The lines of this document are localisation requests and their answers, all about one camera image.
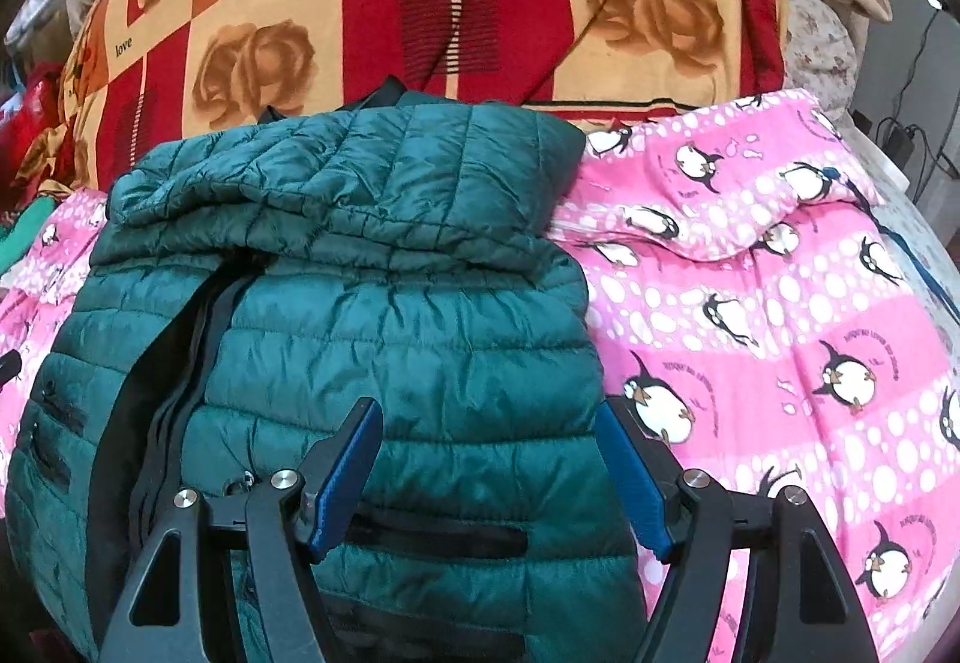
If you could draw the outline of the green quilted puffer jacket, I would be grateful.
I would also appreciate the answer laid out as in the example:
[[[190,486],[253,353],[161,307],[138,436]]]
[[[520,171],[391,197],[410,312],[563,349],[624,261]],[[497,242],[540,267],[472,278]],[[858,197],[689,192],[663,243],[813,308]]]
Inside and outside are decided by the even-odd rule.
[[[153,149],[114,184],[10,463],[14,562],[86,658],[184,487],[267,486],[372,398],[359,516],[313,570],[355,660],[630,661],[635,541],[594,439],[583,134],[405,92]]]

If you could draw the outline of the red clothes pile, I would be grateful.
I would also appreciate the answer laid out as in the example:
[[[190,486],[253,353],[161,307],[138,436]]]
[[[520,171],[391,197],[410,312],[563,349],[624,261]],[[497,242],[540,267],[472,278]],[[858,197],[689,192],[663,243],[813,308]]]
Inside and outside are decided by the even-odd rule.
[[[23,91],[2,104],[2,211],[18,213],[75,179],[75,146],[60,119],[62,67],[41,62]]]

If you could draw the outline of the green garment at bedside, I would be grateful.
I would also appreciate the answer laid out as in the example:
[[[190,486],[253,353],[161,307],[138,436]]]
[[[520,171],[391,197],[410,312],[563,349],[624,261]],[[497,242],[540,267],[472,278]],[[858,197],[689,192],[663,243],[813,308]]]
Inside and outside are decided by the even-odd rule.
[[[0,275],[18,263],[32,246],[44,223],[57,208],[53,197],[39,197],[14,220],[13,226],[2,227],[0,241]]]

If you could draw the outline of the pink penguin bed sheet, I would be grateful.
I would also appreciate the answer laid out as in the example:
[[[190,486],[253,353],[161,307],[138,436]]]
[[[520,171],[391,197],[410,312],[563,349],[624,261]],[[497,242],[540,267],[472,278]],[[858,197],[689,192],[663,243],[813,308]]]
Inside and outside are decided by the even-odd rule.
[[[601,404],[729,491],[804,489],[890,660],[957,565],[958,367],[877,188],[804,91],[581,133],[547,236],[586,280]],[[644,635],[667,567],[630,533]]]

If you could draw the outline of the red orange rose blanket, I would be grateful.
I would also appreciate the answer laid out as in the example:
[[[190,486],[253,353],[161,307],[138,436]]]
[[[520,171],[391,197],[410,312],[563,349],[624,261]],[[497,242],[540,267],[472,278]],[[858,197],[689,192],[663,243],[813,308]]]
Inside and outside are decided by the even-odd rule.
[[[788,0],[94,0],[60,73],[71,187],[153,146],[311,115],[387,78],[630,122],[782,87]]]

